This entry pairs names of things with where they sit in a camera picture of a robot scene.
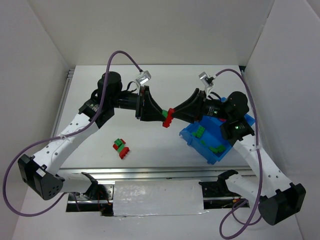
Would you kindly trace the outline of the small green piece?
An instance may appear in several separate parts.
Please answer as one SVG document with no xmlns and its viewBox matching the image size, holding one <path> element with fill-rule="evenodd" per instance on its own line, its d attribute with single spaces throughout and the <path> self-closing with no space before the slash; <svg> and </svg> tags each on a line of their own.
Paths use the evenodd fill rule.
<svg viewBox="0 0 320 240">
<path fill-rule="evenodd" d="M 168 116 L 168 111 L 167 110 L 162 110 L 162 115 L 166 118 Z"/>
</svg>

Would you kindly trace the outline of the green lego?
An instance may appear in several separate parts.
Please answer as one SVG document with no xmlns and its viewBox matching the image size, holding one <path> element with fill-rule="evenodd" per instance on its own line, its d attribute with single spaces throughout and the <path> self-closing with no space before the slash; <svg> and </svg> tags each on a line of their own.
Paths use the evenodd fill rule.
<svg viewBox="0 0 320 240">
<path fill-rule="evenodd" d="M 202 126 L 199 126 L 196 131 L 192 132 L 192 135 L 195 138 L 199 138 L 200 139 L 202 137 L 202 135 L 204 134 L 204 132 L 205 132 L 205 128 L 202 127 Z"/>
</svg>

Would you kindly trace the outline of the green 2x3 lego brick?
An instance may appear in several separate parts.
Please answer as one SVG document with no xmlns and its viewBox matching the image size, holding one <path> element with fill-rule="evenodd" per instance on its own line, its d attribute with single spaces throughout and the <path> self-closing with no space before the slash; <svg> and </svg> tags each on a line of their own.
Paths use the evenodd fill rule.
<svg viewBox="0 0 320 240">
<path fill-rule="evenodd" d="M 218 148 L 215 148 L 215 147 L 212 147 L 212 146 L 209 147 L 209 150 L 211 152 L 213 152 L 214 154 L 218 154 L 220 152 Z"/>
</svg>

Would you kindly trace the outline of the green 2x4 lego brick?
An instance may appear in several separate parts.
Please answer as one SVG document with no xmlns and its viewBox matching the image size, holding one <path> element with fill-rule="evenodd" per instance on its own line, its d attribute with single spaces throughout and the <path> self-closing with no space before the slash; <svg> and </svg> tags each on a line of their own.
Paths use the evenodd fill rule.
<svg viewBox="0 0 320 240">
<path fill-rule="evenodd" d="M 216 149 L 219 153 L 223 153 L 226 150 L 226 147 L 224 145 L 219 145 Z"/>
</svg>

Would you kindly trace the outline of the green lego brick stack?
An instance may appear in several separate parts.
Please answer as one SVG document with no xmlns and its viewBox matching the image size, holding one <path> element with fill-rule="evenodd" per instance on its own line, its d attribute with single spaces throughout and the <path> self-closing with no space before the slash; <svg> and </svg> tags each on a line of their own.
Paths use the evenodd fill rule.
<svg viewBox="0 0 320 240">
<path fill-rule="evenodd" d="M 117 145 L 125 145 L 126 142 L 125 142 L 122 138 L 117 138 L 117 139 L 114 141 L 114 144 L 117 144 Z"/>
</svg>

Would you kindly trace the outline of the red long toothed lego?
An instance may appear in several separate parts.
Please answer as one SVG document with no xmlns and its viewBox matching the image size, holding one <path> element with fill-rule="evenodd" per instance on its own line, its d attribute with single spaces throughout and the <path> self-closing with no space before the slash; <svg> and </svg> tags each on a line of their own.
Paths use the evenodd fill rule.
<svg viewBox="0 0 320 240">
<path fill-rule="evenodd" d="M 125 147 L 120 153 L 118 153 L 119 157 L 123 160 L 126 155 L 129 153 L 130 149 L 129 147 Z"/>
</svg>

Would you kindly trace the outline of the thin green lego plate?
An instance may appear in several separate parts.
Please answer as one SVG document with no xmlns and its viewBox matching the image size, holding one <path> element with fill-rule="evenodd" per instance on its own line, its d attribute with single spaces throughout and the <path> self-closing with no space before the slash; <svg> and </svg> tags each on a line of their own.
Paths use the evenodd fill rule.
<svg viewBox="0 0 320 240">
<path fill-rule="evenodd" d="M 120 145 L 117 149 L 117 152 L 120 153 L 126 146 L 125 145 Z"/>
</svg>

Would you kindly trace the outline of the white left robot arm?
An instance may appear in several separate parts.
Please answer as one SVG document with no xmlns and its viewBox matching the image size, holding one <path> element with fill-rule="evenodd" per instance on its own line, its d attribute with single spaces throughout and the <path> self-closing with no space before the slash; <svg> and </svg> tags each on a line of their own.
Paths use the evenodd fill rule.
<svg viewBox="0 0 320 240">
<path fill-rule="evenodd" d="M 136 118 L 164 122 L 162 109 L 151 97 L 146 82 L 151 74 L 142 71 L 133 83 L 134 90 L 123 90 L 121 75 L 110 71 L 97 82 L 90 98 L 79 108 L 69 125 L 32 156 L 23 154 L 17 161 L 22 180 L 43 200 L 58 193 L 76 192 L 91 198 L 100 189 L 98 181 L 87 172 L 59 174 L 63 163 L 91 135 L 114 116 L 115 109 L 134 110 Z"/>
</svg>

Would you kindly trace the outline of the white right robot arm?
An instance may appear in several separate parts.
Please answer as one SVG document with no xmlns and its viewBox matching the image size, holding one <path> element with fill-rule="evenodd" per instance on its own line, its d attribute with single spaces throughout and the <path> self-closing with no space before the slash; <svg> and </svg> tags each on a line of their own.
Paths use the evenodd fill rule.
<svg viewBox="0 0 320 240">
<path fill-rule="evenodd" d="M 258 144 L 258 131 L 245 119 L 248 112 L 247 96 L 240 91 L 234 91 L 225 101 L 220 101 L 208 99 L 204 91 L 196 89 L 191 97 L 174 108 L 172 117 L 189 123 L 200 121 L 204 116 L 225 120 L 219 127 L 222 138 L 262 181 L 261 185 L 254 185 L 233 173 L 229 174 L 225 185 L 229 191 L 250 202 L 258 202 L 260 215 L 274 226 L 301 210 L 306 189 L 300 183 L 294 184 Z"/>
</svg>

